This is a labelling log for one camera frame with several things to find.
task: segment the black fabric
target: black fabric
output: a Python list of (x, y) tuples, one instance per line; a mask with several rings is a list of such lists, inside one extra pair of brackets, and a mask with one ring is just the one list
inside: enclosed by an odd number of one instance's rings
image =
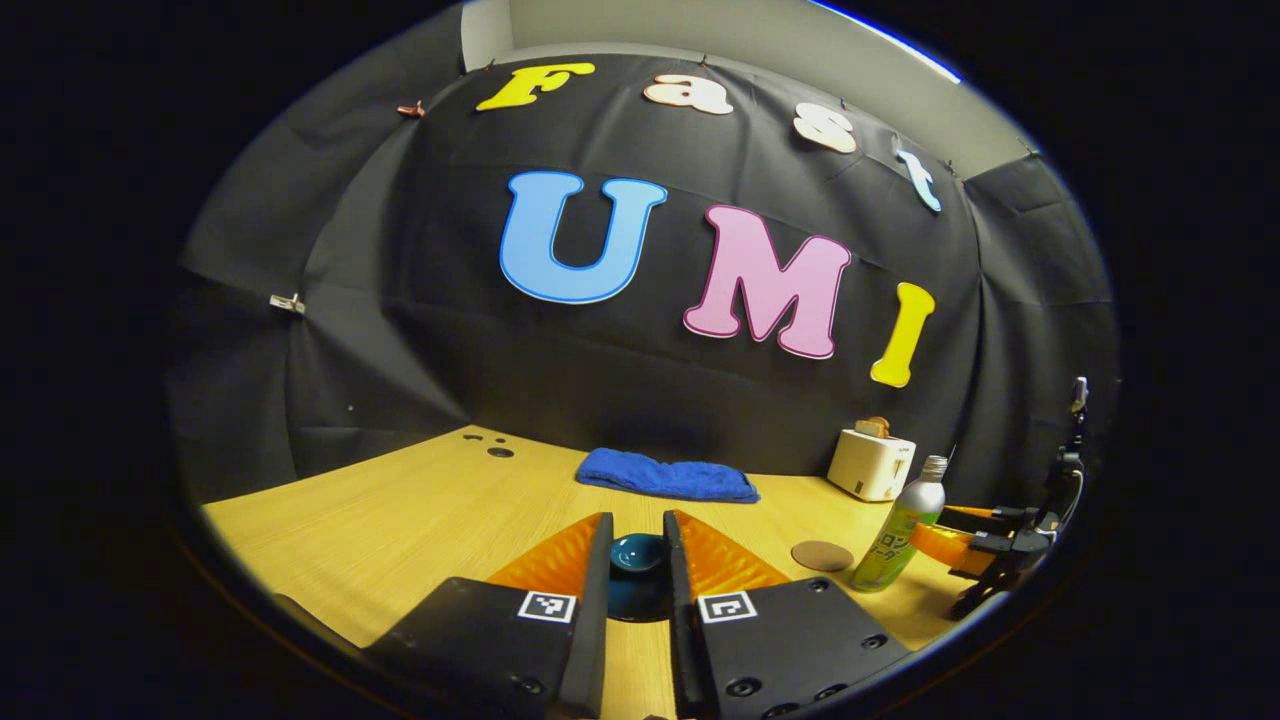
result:
[[(244, 374), (238, 397), (172, 393), (178, 415), (193, 418), (179, 423), (182, 437), (292, 459), (292, 474), (279, 464), (238, 469), (255, 488), (467, 421), (580, 450), (823, 474), (838, 430), (882, 415), (895, 436), (916, 442), (913, 473), (925, 455), (959, 443), (947, 479), (954, 502), (1018, 505), (1042, 495), (1075, 375), (1089, 375), (1094, 416), (1107, 415), (1116, 347), (1106, 275), (1079, 210), (1038, 159), (961, 183), (856, 109), (845, 114), (858, 150), (842, 155), (791, 127), (797, 102), (840, 108), (838, 99), (666, 58), (545, 58), (457, 77), (443, 59), (451, 46), (429, 51), (421, 41), (435, 33), (456, 46), (448, 22), (457, 18), (393, 41), (287, 111), (228, 173), (192, 233), (184, 266), (252, 291), (264, 313), (291, 327), (287, 360), (270, 361), (283, 368), (283, 388)], [(399, 61), (411, 51), (416, 64)], [(513, 68), (558, 61), (596, 69), (530, 105), (474, 110)], [(645, 100), (663, 73), (714, 79), (733, 113)], [(394, 113), (419, 97), (429, 99), (424, 118)], [(941, 214), (916, 197), (900, 147), (933, 176)], [(556, 240), (557, 258), (571, 265), (594, 261), (603, 247), (612, 211), (603, 182), (667, 188), (621, 293), (559, 305), (503, 277), (507, 182), (535, 169), (584, 179)], [(710, 268), (714, 228), (704, 214), (714, 204), (763, 217), (781, 263), (813, 234), (850, 249), (832, 359), (778, 347), (790, 311), (759, 343), (745, 329), (716, 340), (682, 325)], [(910, 383), (891, 388), (869, 369), (892, 331), (901, 282), (928, 290), (937, 309)], [(305, 316), (266, 309), (268, 295), (294, 291)], [(741, 299), (735, 313), (745, 320)], [(285, 355), (278, 346), (264, 352)], [(195, 368), (175, 372), (201, 377)], [(287, 402), (287, 421), (273, 415), (287, 429), (265, 420), (212, 428), (273, 402)], [(188, 456), (187, 468), (202, 497), (246, 491), (244, 482), (216, 479), (225, 466), (192, 466), (200, 461)]]

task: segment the black backdrop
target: black backdrop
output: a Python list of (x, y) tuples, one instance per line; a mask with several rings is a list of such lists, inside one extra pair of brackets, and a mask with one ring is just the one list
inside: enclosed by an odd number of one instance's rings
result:
[[(892, 716), (1267, 716), (1275, 703), (1262, 697), (1267, 665), (1249, 657), (1253, 642), (1204, 620), (1225, 603), (1248, 612), (1262, 596), (1178, 574), (1216, 565), (1266, 584), (1257, 553), (1222, 556), (1188, 532), (1203, 521), (1193, 501), (1203, 468), (1190, 461), (1213, 430), (1179, 419), (1224, 395), (1190, 382), (1203, 377), (1197, 331), (1234, 332), (1216, 324), (1225, 307), (1215, 299), (1261, 284), (1274, 259), (1251, 247), (1257, 227), (1243, 227), (1242, 210), (1262, 208), (1263, 186), (1247, 182), (1256, 159), (1188, 143), (1206, 137), (1207, 115), (1247, 97), (1242, 68), (1265, 46), (1261, 26), (1148, 4), (846, 9), (951, 55), (1042, 140), (1097, 224), (1125, 337), (1107, 466), (1126, 482), (1096, 488), (1046, 584), (1027, 588), (1039, 612), (979, 628), (973, 642), (992, 650), (964, 664), (975, 646), (959, 643), (955, 673), (940, 671), (941, 685)], [(191, 220), (237, 152), (316, 77), (429, 8), (50, 10), (10, 46), (23, 61), (8, 96), (22, 109), (12, 119), (29, 238), (13, 251), (17, 329), (31, 338), (13, 369), (17, 441), (40, 457), (10, 484), (17, 716), (389, 717), (246, 620), (179, 550), (170, 519), (188, 506), (157, 383), (166, 336), (146, 318), (172, 296)], [(1197, 176), (1216, 179), (1187, 181)], [(1251, 249), (1251, 261), (1233, 246)], [(1249, 346), (1263, 350), (1258, 337)], [(1266, 386), (1251, 396), (1266, 406)], [(1236, 443), (1242, 430), (1231, 428)], [(1212, 469), (1240, 470), (1230, 459)], [(1156, 565), (1166, 556), (1178, 568)], [(1174, 574), (1156, 584), (1157, 568)]]
[[(1042, 158), (963, 182), (856, 108), (845, 110), (855, 152), (800, 138), (796, 102), (841, 102), (796, 82), (628, 55), (462, 73), (460, 53), (456, 9), (399, 35), (276, 118), (209, 199), (180, 258), (169, 373), (183, 470), (200, 500), (467, 421), (580, 450), (822, 475), (841, 428), (883, 415), (919, 448), (911, 473), (956, 446), (954, 502), (1033, 505), (1070, 429), (1078, 375), (1092, 382), (1089, 441), (1102, 448), (1119, 383), (1111, 291), (1084, 217)], [(596, 69), (531, 105), (474, 110), (513, 68), (566, 61)], [(714, 79), (736, 110), (644, 100), (664, 73)], [(416, 99), (422, 120), (393, 111)], [(899, 147), (931, 172), (941, 214), (915, 197)], [(604, 181), (667, 188), (623, 292), (564, 306), (504, 282), (507, 182), (529, 169), (586, 182), (557, 231), (557, 256), (575, 265), (600, 252)], [(852, 251), (835, 357), (681, 325), (709, 272), (704, 213), (714, 204), (765, 218), (782, 263), (814, 234)], [(937, 309), (911, 382), (891, 388), (868, 370), (900, 282), (928, 290)], [(293, 291), (305, 318), (266, 306)], [(745, 316), (741, 299), (736, 306)]]

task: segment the wooden table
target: wooden table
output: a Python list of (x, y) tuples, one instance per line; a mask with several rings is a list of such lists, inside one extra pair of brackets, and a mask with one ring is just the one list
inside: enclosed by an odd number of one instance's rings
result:
[[(489, 455), (494, 447), (515, 456)], [(751, 474), (762, 497), (754, 505), (646, 497), (577, 483), (573, 474), (585, 456), (472, 425), (205, 510), (266, 589), (292, 597), (365, 647), (445, 578), (483, 580), (591, 512), (613, 512), (621, 537), (662, 534), (662, 512), (680, 509), (801, 579), (823, 573), (796, 564), (792, 546), (822, 539), (861, 559), (890, 509), (799, 475)], [(881, 593), (837, 584), (911, 650), (951, 626), (947, 610), (970, 585), (919, 555)], [(605, 644), (603, 716), (673, 719), (667, 623), (609, 620)]]

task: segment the orange soft finger pad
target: orange soft finger pad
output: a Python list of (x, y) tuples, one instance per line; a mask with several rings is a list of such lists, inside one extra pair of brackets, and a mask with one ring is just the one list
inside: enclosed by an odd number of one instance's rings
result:
[(535, 544), (488, 580), (535, 592), (582, 596), (586, 587), (586, 566), (591, 555), (595, 527), (603, 512), (582, 518), (554, 536)]
[(694, 600), (704, 594), (767, 588), (791, 582), (791, 578), (731, 541), (724, 533), (692, 515), (680, 510), (673, 512), (685, 544), (685, 562), (689, 565), (689, 585)]

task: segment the coaster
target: coaster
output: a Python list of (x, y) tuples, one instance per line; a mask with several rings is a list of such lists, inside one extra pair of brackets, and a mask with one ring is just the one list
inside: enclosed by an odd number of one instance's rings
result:
[(791, 559), (810, 570), (835, 573), (854, 564), (854, 555), (838, 544), (805, 541), (791, 548)]

